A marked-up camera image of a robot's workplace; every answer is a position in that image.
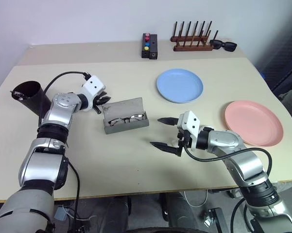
eyeglass case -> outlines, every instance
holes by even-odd
[[[104,114],[104,130],[106,134],[118,133],[126,130],[133,130],[149,126],[149,119],[142,105],[142,98],[124,100],[115,103],[106,103],[102,105]],[[143,120],[136,120],[126,123],[117,123],[110,126],[109,121],[116,118],[126,118],[136,114],[144,114]]]

floor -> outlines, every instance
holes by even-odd
[[[283,191],[280,193],[283,200],[292,214],[292,188]],[[205,191],[189,191],[186,192],[189,202],[192,205],[199,205],[203,202],[205,198]],[[164,221],[161,215],[160,205],[158,203],[158,194],[145,194],[145,195],[135,195],[131,196],[132,198],[132,213],[129,216],[129,230],[145,227],[167,227],[167,222]],[[112,198],[96,198],[96,199],[82,199],[80,200],[78,213],[81,218],[90,218],[89,233],[97,233],[99,223],[101,222],[105,211],[110,203]],[[232,210],[235,204],[238,202],[238,199],[230,198],[226,192],[225,193],[216,193],[208,194],[207,202],[204,206],[200,208],[193,208],[194,215],[198,221],[198,226],[200,230],[216,233],[216,227],[214,225],[211,228],[207,228],[202,221],[201,215],[203,215],[205,209],[220,207],[223,210],[225,220],[228,227]],[[240,210],[237,211],[234,231],[235,233],[246,233],[248,232],[241,211],[243,208],[240,207]],[[56,233],[66,233],[69,227],[69,220],[66,218],[66,221],[57,221],[56,224]]]

wooden base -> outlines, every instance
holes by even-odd
[[[196,46],[196,45],[185,45],[184,47],[182,45],[180,46],[177,46],[175,45],[174,46],[174,51],[176,52],[184,52],[184,51],[212,51],[213,50],[213,47],[212,46],[203,46],[203,45],[199,45],[199,46]]]
[[[178,39],[178,36],[172,36],[171,39],[170,39],[170,41],[171,42],[177,42],[177,39]],[[206,39],[207,39],[207,36],[205,36],[205,35],[202,35],[201,38],[196,35],[196,36],[194,36],[193,41],[206,41]],[[191,41],[192,40],[192,36],[191,35],[190,36],[188,35],[187,36],[187,39],[186,39],[185,36],[181,36],[181,37],[179,37],[178,42],[185,41],[185,40],[187,42]]]

eyeglasses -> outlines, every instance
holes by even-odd
[[[221,47],[228,52],[233,52],[237,44],[233,42],[222,42],[221,40],[210,40],[209,43],[213,46],[213,49],[218,50]]]
[[[118,123],[126,123],[127,120],[128,122],[132,122],[132,121],[137,121],[137,120],[143,120],[143,118],[144,118],[144,114],[135,114],[130,117],[116,118],[109,121],[108,123],[110,124],[110,126],[114,126],[115,124],[118,124]]]

beige table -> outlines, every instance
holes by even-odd
[[[226,129],[223,112],[234,100],[257,101],[277,115],[284,137],[278,145],[267,148],[273,157],[270,180],[292,180],[292,118],[241,51],[182,53],[173,52],[170,42],[159,42],[159,59],[151,61],[141,59],[139,49],[139,43],[131,42],[43,45],[26,51],[0,87],[0,200],[19,189],[18,169],[36,137],[38,121],[11,98],[9,91],[27,80],[37,80],[45,87],[57,74],[70,70],[97,75],[112,97],[110,102],[142,97],[150,120],[149,127],[106,135],[103,115],[91,111],[74,116],[66,156],[79,171],[81,197],[234,186],[221,161],[199,163],[185,154],[177,157],[149,144],[174,143],[177,128],[157,119],[178,117],[187,110],[202,124]],[[204,91],[197,100],[175,104],[158,93],[158,75],[171,68],[188,69],[201,78]],[[57,92],[78,91],[83,82],[80,75],[65,76],[56,81],[48,96],[51,99]],[[201,150],[195,154],[214,156]],[[266,167],[266,156],[258,155]],[[66,185],[54,196],[69,199],[75,195],[76,178],[69,170]]]

